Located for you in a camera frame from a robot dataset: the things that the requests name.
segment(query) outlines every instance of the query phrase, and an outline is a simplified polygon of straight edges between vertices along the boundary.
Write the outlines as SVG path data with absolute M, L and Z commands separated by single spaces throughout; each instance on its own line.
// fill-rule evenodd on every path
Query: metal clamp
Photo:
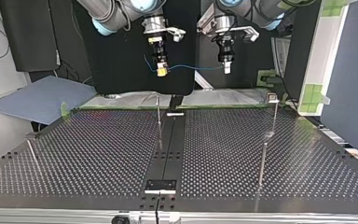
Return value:
M 257 32 L 257 30 L 255 30 L 255 28 L 253 28 L 252 26 L 242 26 L 242 27 L 235 27 L 235 28 L 225 28 L 225 29 L 220 29 L 220 30 L 216 30 L 217 34 L 223 34 L 227 31 L 244 31 L 246 33 L 246 36 L 243 38 L 244 41 L 250 41 L 250 42 L 255 42 L 257 40 L 257 38 L 260 36 L 260 34 Z

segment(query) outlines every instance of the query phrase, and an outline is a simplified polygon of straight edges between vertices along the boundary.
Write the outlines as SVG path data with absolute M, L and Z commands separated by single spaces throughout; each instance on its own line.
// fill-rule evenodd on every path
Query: blue cable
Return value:
M 153 69 L 152 65 L 150 64 L 150 62 L 147 60 L 146 55 L 144 55 L 145 58 L 145 62 L 147 63 L 147 66 L 149 67 L 151 72 L 157 72 L 157 69 Z M 194 70 L 200 70 L 200 71 L 212 71 L 212 70 L 217 70 L 217 69 L 221 69 L 223 68 L 223 66 L 219 66 L 219 67 L 193 67 L 193 66 L 189 66 L 189 65 L 185 65 L 185 64 L 177 64 L 174 65 L 172 67 L 170 67 L 170 70 L 173 70 L 175 68 L 179 68 L 179 67 L 184 67 L 184 68 L 189 68 L 189 69 L 194 69 Z

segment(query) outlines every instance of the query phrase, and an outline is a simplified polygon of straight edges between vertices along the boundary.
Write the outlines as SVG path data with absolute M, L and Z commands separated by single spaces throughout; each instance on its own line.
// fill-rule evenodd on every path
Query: optical breadboard table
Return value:
M 358 160 L 291 109 L 183 112 L 160 128 L 155 110 L 56 121 L 2 155 L 0 209 L 358 215 Z

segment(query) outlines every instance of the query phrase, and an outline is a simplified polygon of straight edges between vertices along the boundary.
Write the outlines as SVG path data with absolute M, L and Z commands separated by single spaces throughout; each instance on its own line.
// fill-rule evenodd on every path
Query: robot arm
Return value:
M 77 0 L 91 15 L 92 23 L 101 35 L 111 35 L 124 28 L 129 31 L 131 22 L 144 17 L 143 26 L 148 43 L 153 47 L 153 57 L 158 66 L 158 76 L 168 74 L 165 48 L 167 34 L 173 40 L 182 40 L 185 31 L 167 27 L 162 7 L 167 0 Z
M 235 33 L 244 31 L 243 40 L 254 42 L 259 33 L 251 26 L 236 27 L 237 17 L 252 21 L 261 28 L 273 30 L 280 23 L 284 13 L 294 5 L 305 6 L 312 0 L 216 0 L 198 23 L 199 32 L 207 35 L 215 29 L 213 42 L 219 46 L 218 61 L 225 67 L 225 74 L 231 72 L 235 59 L 233 49 Z

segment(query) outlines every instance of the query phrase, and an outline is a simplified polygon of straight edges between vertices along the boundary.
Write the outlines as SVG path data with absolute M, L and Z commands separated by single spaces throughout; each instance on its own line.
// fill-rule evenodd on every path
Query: black panel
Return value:
M 358 149 L 358 2 L 348 11 L 327 96 L 323 124 Z
M 57 47 L 48 0 L 0 0 L 0 8 L 16 70 L 56 69 Z
M 164 15 L 170 26 L 187 31 L 180 43 L 173 43 L 172 37 L 169 37 L 169 64 L 194 65 L 200 1 L 168 1 L 164 7 Z M 192 92 L 193 70 L 178 68 L 164 78 L 150 72 L 144 54 L 151 62 L 151 48 L 143 35 L 142 19 L 132 23 L 130 32 L 120 30 L 114 35 L 102 36 L 93 27 L 90 15 L 79 4 L 76 4 L 76 16 L 98 93 L 158 91 L 165 94 L 188 95 Z
M 284 81 L 290 95 L 299 99 L 310 58 L 310 48 L 319 18 L 321 0 L 309 7 L 300 7 L 295 18 L 295 28 L 290 43 Z

